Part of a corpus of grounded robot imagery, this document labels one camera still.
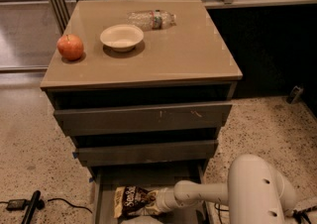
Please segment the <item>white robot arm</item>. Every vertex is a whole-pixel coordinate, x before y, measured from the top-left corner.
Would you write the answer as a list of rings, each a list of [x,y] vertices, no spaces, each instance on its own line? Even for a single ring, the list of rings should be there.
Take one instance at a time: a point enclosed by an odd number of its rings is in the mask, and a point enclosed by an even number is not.
[[[199,184],[181,180],[158,191],[155,206],[170,212],[199,201],[229,207],[230,224],[284,224],[297,203],[291,182],[255,155],[240,155],[230,165],[226,183]]]

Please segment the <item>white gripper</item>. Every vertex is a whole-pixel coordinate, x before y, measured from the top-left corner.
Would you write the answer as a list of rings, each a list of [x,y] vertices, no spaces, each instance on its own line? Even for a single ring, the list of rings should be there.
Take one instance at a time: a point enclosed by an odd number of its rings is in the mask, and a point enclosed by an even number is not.
[[[174,190],[170,187],[162,188],[158,191],[156,207],[160,212],[166,213],[178,209],[179,202],[174,196]]]

